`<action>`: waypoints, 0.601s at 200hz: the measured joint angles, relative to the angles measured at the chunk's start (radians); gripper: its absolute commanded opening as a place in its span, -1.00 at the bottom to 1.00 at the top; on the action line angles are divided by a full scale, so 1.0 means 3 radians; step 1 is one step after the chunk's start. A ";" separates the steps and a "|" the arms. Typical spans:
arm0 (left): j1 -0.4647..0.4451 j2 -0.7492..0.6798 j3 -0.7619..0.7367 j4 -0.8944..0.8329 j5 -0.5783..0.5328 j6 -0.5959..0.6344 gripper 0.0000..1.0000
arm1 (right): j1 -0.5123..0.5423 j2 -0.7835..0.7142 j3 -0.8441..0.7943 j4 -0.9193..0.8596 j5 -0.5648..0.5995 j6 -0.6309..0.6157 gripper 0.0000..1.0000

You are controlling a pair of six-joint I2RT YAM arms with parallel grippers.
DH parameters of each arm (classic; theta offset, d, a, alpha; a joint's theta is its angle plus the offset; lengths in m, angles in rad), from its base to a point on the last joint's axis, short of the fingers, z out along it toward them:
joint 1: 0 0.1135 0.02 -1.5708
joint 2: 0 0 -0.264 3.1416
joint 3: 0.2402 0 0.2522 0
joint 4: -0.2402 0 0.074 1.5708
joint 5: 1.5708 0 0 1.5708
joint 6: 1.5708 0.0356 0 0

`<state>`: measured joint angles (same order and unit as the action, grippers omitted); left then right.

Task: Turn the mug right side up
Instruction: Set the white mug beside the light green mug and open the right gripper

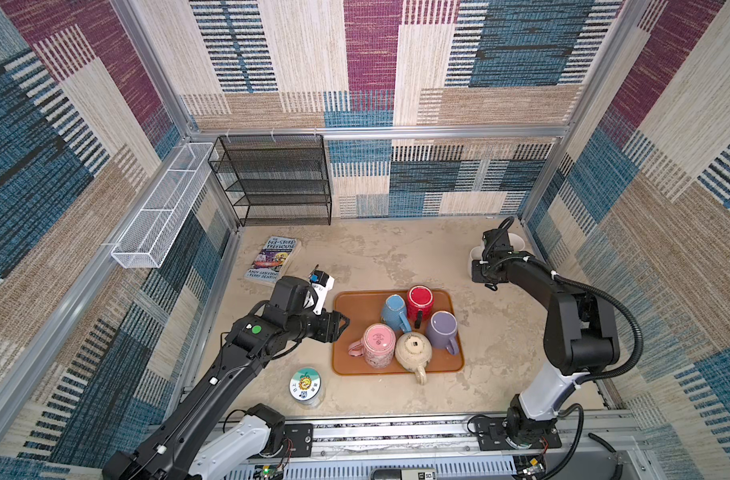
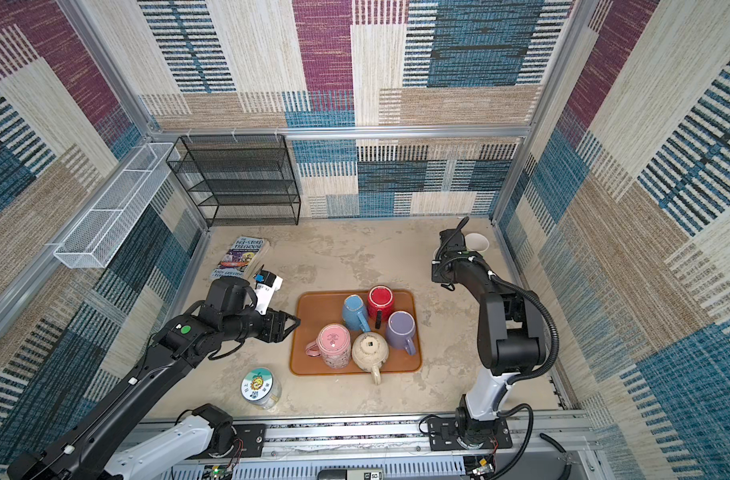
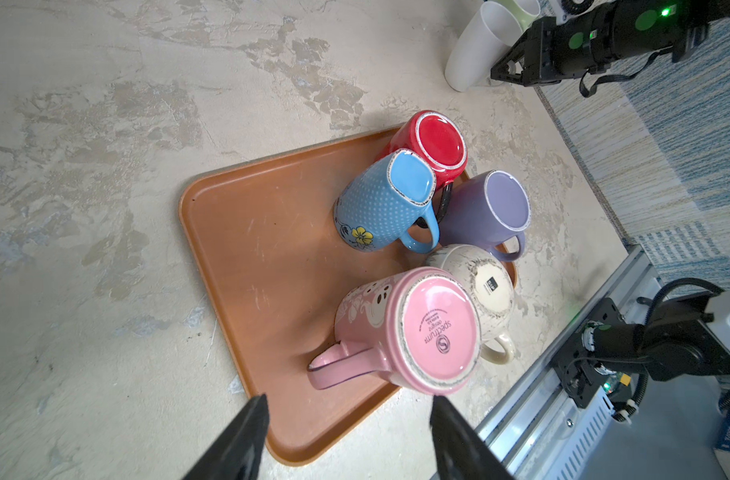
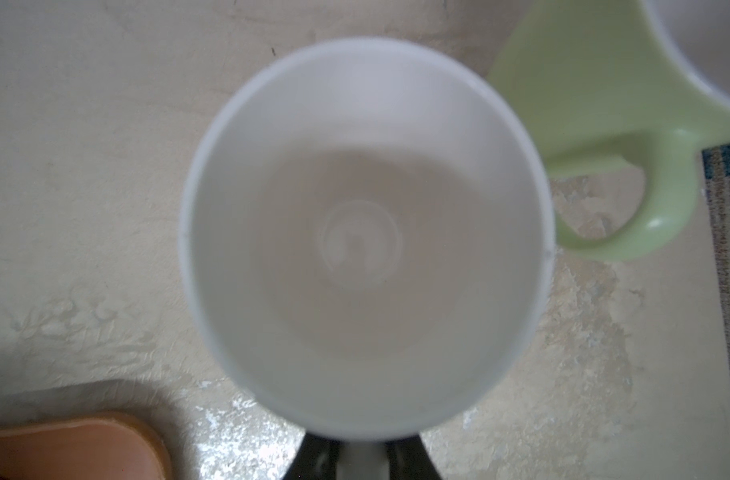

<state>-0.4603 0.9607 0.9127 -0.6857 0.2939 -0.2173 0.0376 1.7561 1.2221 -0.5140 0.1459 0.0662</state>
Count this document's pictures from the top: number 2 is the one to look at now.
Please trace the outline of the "brown plastic tray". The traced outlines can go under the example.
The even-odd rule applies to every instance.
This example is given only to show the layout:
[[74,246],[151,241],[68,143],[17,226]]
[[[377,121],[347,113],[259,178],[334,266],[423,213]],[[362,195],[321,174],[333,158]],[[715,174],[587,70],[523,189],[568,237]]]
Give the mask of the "brown plastic tray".
[[[301,323],[292,334],[289,360],[289,368],[293,374],[297,376],[365,374],[365,371],[361,370],[353,360],[345,368],[332,369],[318,357],[310,357],[306,354],[306,346],[317,338],[323,327],[332,323],[343,323],[344,300],[352,294],[357,294],[367,301],[367,290],[306,292],[299,297],[295,316],[301,320]],[[419,339],[419,330],[416,330],[417,353],[415,355],[409,355],[404,349],[390,347],[389,357],[383,365],[381,373],[412,373],[420,370],[423,360]]]

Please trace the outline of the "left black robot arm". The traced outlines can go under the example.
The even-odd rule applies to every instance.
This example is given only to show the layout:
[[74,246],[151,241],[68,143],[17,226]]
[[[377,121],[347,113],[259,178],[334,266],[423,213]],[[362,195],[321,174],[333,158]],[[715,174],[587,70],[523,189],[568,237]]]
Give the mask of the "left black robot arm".
[[242,278],[211,283],[207,298],[193,303],[152,336],[141,359],[75,427],[37,454],[23,453],[7,468],[10,479],[110,479],[110,457],[173,386],[204,360],[225,358],[225,342],[242,347],[249,338],[281,343],[300,319],[270,307]]

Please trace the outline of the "red mug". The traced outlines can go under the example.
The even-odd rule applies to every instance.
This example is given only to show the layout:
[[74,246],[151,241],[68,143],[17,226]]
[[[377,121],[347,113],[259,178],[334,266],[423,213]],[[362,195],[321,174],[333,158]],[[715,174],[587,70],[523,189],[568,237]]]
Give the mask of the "red mug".
[[367,295],[367,312],[376,330],[394,311],[394,292],[387,286],[374,286]]

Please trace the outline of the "white mug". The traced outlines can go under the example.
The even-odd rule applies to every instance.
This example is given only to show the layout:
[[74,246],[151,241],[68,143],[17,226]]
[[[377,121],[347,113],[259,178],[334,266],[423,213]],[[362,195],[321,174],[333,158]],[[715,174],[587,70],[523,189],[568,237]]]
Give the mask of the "white mug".
[[469,251],[484,253],[490,248],[490,240],[483,234],[473,232],[465,235],[466,248]]

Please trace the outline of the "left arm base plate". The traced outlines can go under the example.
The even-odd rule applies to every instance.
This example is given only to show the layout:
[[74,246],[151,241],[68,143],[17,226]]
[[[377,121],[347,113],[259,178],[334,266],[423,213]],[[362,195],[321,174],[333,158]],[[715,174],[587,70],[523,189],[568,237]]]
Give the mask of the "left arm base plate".
[[267,425],[262,423],[234,424],[227,429],[227,450],[224,457],[236,461],[259,458],[264,448]]

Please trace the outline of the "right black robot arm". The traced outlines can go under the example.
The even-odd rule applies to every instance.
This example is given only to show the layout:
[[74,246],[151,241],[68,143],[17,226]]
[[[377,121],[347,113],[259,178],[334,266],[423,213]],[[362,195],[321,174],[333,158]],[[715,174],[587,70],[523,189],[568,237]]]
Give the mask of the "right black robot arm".
[[481,371],[455,413],[459,443],[477,448],[503,430],[502,409],[513,386],[548,372],[559,351],[559,334],[538,296],[502,279],[483,255],[467,246],[462,218],[440,232],[431,280],[448,291],[463,286],[478,303],[476,348]]

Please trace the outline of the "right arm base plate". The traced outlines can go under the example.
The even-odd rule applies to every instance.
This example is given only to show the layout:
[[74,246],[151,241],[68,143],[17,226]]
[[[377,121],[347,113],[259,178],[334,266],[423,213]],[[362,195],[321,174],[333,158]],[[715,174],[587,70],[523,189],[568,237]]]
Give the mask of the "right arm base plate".
[[507,421],[498,419],[486,422],[487,428],[481,432],[467,429],[465,437],[459,433],[456,419],[427,415],[419,421],[418,429],[429,439],[432,451],[452,450],[493,450],[513,447],[513,440]]

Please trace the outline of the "blue dotted mug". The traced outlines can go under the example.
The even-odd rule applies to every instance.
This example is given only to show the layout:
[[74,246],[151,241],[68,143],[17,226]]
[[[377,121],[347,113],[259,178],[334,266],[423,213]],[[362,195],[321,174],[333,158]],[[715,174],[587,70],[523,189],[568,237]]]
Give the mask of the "blue dotted mug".
[[352,294],[344,300],[342,318],[345,326],[351,331],[371,331],[367,308],[359,295]]

